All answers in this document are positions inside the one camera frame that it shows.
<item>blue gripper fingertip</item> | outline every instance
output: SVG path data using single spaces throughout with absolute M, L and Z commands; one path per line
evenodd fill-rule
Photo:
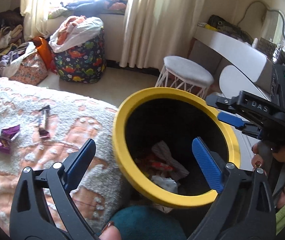
M 224 189 L 222 172 L 212 159 L 209 150 L 199 138 L 193 140 L 192 150 L 209 187 L 220 194 Z

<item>dinosaur print bag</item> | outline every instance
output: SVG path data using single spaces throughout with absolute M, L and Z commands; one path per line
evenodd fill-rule
M 53 53 L 62 80 L 96 83 L 106 67 L 104 29 L 93 39 L 66 51 Z

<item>purple candy wrapper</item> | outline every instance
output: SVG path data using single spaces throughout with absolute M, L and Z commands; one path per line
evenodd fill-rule
M 20 131 L 20 124 L 1 130 L 0 152 L 9 154 L 11 139 Z
M 50 133 L 47 131 L 49 111 L 50 106 L 45 106 L 39 110 L 39 136 L 41 139 L 45 140 L 50 138 Z

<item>curtain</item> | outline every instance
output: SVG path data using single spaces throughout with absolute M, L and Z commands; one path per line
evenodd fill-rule
M 186 57 L 204 1 L 129 0 L 119 65 L 161 69 L 165 56 Z
M 20 0 L 20 13 L 25 17 L 24 37 L 26 41 L 36 36 L 47 38 L 50 35 L 46 30 L 48 12 L 48 0 Z

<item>fluffy blanket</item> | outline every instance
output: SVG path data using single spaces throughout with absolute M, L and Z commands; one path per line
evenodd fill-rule
M 38 110 L 50 105 L 51 139 L 38 135 Z M 71 196 L 95 232 L 99 232 L 121 206 L 123 177 L 115 163 L 111 129 L 117 108 L 92 98 L 49 90 L 0 78 L 0 131 L 20 124 L 11 154 L 0 153 L 0 226 L 9 233 L 13 194 L 24 167 L 49 168 L 92 138 L 96 156 Z M 48 189 L 46 200 L 57 227 L 64 229 Z

